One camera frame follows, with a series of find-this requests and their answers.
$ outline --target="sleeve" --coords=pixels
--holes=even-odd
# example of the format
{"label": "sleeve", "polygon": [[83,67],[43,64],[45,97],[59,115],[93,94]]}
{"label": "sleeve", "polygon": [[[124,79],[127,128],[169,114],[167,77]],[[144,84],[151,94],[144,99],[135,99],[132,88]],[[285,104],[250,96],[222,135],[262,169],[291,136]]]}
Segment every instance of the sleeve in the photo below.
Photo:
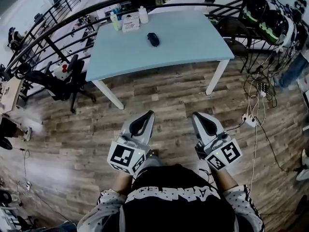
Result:
{"label": "sleeve", "polygon": [[264,223],[249,194],[250,190],[247,185],[237,186],[223,193],[226,201],[233,207],[236,214],[237,224],[234,231],[264,232]]}
{"label": "sleeve", "polygon": [[107,231],[107,227],[110,227],[111,224],[119,228],[119,210],[125,201],[125,195],[112,189],[102,191],[97,206],[79,221],[77,231]]}

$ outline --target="floor plank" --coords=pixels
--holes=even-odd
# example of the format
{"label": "floor plank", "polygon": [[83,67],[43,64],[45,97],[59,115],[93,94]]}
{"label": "floor plank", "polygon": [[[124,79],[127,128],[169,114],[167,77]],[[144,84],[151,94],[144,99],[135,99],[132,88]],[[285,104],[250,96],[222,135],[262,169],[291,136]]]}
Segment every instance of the floor plank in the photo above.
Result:
{"label": "floor plank", "polygon": [[[194,150],[197,139],[191,114],[194,111],[209,113],[218,118],[225,129],[231,129],[241,122],[247,110],[243,90],[246,74],[239,73],[239,60],[229,63],[214,92],[206,96],[216,66],[216,62],[193,63],[108,78],[105,83],[125,105],[124,110],[117,109],[91,84],[85,88],[96,95],[97,102],[78,96],[76,115],[70,113],[69,101],[54,101],[45,91],[29,99],[27,110],[41,118],[43,125],[31,124],[34,132],[30,142],[10,141],[14,147],[30,151],[26,168],[32,190],[54,211],[77,222],[95,205],[99,191],[112,185],[115,171],[106,162],[111,140],[117,137],[124,120],[149,109],[156,116],[151,148],[160,150],[165,164],[194,166],[198,160]],[[263,127],[282,168],[293,169],[299,166],[301,151],[308,143],[301,131],[306,124],[307,110],[297,87],[286,92],[278,90],[277,100],[275,108],[264,100]],[[263,116],[260,104],[259,118]],[[255,130],[244,125],[230,134],[237,139],[243,157],[229,170],[240,184],[249,185]],[[307,193],[308,182],[297,182],[296,173],[280,171],[261,128],[257,134],[251,197],[267,231],[275,232],[295,219],[293,211]],[[38,196],[26,192],[24,159],[20,151],[2,150],[0,174],[15,192],[18,182],[24,212],[38,217],[42,225],[53,226],[64,220]]]}

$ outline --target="tabletop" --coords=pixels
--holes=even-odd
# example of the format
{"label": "tabletop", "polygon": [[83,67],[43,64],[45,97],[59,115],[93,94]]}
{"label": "tabletop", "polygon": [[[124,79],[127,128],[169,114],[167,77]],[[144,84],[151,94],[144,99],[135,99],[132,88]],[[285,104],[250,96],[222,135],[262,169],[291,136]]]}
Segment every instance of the tabletop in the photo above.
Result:
{"label": "tabletop", "polygon": [[3,95],[0,100],[4,108],[0,107],[0,114],[8,113],[15,108],[22,85],[23,80],[19,80],[15,76],[5,84]]}
{"label": "tabletop", "polygon": [[[147,40],[155,33],[160,45]],[[135,31],[116,31],[112,23],[99,28],[86,80],[95,81],[151,68],[226,60],[233,53],[211,22],[199,11],[150,14]]]}

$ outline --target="shoe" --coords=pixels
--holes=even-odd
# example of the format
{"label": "shoe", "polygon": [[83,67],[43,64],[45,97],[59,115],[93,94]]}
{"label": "shoe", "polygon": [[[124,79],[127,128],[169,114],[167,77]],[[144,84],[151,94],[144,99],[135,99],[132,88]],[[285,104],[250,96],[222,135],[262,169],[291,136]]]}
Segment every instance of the shoe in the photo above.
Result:
{"label": "shoe", "polygon": [[25,136],[24,136],[24,139],[25,139],[26,141],[29,141],[29,140],[30,140],[31,133],[32,133],[32,128],[31,128],[31,127],[28,127],[28,130],[25,132]]}

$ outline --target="black office chair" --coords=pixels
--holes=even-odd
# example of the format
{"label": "black office chair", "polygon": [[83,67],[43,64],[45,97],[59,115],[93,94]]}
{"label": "black office chair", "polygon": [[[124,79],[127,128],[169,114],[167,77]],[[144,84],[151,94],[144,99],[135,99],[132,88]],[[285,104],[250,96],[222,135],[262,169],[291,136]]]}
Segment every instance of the black office chair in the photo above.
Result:
{"label": "black office chair", "polygon": [[71,73],[65,80],[60,80],[56,78],[49,71],[52,62],[49,62],[42,72],[32,71],[30,69],[28,71],[23,71],[22,74],[16,72],[16,75],[24,75],[25,80],[43,85],[55,101],[66,101],[70,98],[71,94],[73,94],[70,111],[72,113],[75,113],[74,103],[77,93],[81,93],[91,98],[93,102],[96,102],[95,96],[83,90],[83,86],[86,83],[85,73],[82,73],[84,61],[77,60],[77,58],[78,55],[74,55],[74,57],[72,58],[67,68],[67,71]]}
{"label": "black office chair", "polygon": [[[217,30],[222,37],[231,37],[224,38],[224,41],[231,49],[232,53],[239,58],[246,58],[243,67],[241,68],[240,73],[242,73],[245,68],[248,59],[249,59],[249,49],[252,43],[252,37],[249,30],[236,18],[225,17],[218,22]],[[247,45],[243,45],[241,42],[237,41],[235,38],[246,38]]]}

